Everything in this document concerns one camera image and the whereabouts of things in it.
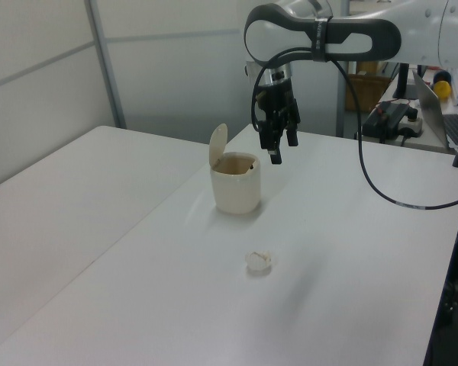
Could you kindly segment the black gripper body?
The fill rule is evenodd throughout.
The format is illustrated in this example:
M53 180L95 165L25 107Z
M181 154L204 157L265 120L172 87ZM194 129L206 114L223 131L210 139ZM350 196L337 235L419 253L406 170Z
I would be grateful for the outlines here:
M285 79L275 85L256 87L257 107L265 113L281 112L296 106L292 88L292 80Z

